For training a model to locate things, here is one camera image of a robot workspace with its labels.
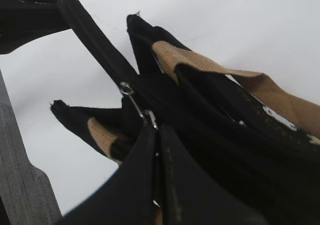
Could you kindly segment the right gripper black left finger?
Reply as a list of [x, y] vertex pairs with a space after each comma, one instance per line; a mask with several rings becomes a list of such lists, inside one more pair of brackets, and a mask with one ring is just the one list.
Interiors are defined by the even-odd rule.
[[142, 225], [154, 212], [156, 130], [144, 127], [118, 170], [59, 225]]

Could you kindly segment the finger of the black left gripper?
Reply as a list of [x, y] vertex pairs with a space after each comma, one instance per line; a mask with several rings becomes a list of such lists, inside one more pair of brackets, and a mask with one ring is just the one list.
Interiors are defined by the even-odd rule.
[[78, 0], [0, 0], [0, 54], [54, 33], [69, 30]]

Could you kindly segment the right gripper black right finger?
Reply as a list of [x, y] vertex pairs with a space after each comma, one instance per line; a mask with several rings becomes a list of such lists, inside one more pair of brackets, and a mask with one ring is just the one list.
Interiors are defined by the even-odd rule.
[[265, 225], [258, 212], [216, 183], [192, 158], [175, 130], [160, 127], [166, 225]]

